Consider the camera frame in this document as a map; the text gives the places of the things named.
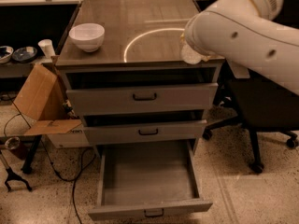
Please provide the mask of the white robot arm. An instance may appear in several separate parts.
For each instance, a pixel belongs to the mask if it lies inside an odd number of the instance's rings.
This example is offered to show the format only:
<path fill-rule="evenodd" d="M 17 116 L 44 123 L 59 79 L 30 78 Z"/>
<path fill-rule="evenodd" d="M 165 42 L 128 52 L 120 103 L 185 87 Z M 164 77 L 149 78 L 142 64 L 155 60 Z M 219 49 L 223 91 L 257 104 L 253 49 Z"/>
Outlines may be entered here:
<path fill-rule="evenodd" d="M 187 23 L 186 43 L 220 55 L 234 75 L 250 69 L 299 94 L 299 30 L 274 22 L 283 0 L 217 0 Z"/>

